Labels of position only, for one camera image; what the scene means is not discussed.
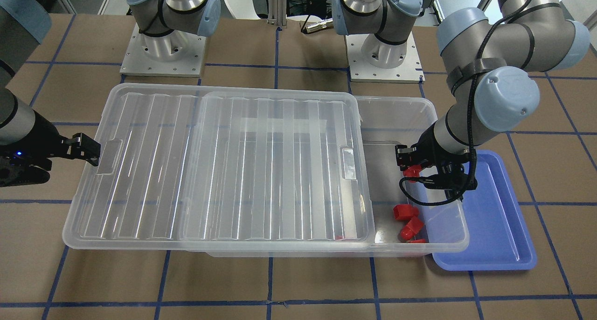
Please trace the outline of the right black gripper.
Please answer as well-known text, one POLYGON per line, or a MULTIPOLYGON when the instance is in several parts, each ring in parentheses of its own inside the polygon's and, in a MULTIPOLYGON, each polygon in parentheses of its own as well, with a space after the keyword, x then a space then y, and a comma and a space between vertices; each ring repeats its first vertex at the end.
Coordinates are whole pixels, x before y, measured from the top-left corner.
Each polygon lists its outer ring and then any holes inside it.
POLYGON ((8 145, 2 145, 2 158, 19 159, 28 165, 51 171, 49 160, 58 153, 59 158, 79 159, 98 167, 102 146, 85 133, 76 133, 70 139, 60 135, 56 127, 34 111, 35 120, 31 130, 23 138, 8 145))

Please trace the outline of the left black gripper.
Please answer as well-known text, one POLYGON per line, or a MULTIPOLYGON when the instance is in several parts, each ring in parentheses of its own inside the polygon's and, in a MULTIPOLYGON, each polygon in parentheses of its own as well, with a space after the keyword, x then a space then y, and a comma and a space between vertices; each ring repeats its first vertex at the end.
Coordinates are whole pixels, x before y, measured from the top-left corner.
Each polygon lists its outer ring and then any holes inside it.
POLYGON ((396 164, 401 171, 415 165, 435 166, 439 171, 463 171, 469 161, 469 142, 459 139, 448 124, 432 124, 416 144, 395 146, 396 164))

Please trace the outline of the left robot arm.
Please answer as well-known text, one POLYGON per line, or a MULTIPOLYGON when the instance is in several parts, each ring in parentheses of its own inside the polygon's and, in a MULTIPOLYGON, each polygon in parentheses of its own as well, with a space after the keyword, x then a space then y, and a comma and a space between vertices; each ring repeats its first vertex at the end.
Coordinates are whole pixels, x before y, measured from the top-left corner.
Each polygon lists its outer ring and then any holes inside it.
MULTIPOLYGON (((558 0, 498 0, 505 18, 490 24, 468 7, 437 27, 437 45, 456 103, 412 146, 397 146, 397 165, 441 167, 470 160, 475 146, 532 114, 540 92, 529 72, 568 69, 590 46, 590 32, 566 20, 558 0)), ((339 35, 367 35, 364 55, 381 69, 401 63, 423 0, 331 0, 339 35)))

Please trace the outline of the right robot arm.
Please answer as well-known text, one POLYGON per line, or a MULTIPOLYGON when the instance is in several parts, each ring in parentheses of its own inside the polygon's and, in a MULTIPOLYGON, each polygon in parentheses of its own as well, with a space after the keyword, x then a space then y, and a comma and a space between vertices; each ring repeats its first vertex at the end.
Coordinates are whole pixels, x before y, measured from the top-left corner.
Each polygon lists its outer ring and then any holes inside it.
MULTIPOLYGON (((220 0, 125 0, 145 37, 174 31, 197 36, 215 33, 220 0)), ((50 171, 52 158, 99 161, 100 146, 87 136, 69 139, 8 88, 52 27, 36 0, 1 0, 1 170, 8 173, 50 171)))

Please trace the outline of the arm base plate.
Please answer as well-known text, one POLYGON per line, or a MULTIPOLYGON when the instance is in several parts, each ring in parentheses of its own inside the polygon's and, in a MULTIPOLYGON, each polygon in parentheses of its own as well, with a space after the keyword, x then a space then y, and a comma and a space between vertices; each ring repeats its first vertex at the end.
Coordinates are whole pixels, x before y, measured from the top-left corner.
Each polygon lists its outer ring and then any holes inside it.
POLYGON ((422 83, 426 80, 413 33, 403 44, 379 42, 375 35, 346 35, 350 80, 367 83, 422 83))
POLYGON ((196 77, 202 73, 208 38, 181 31, 149 37, 135 25, 120 73, 141 77, 196 77))

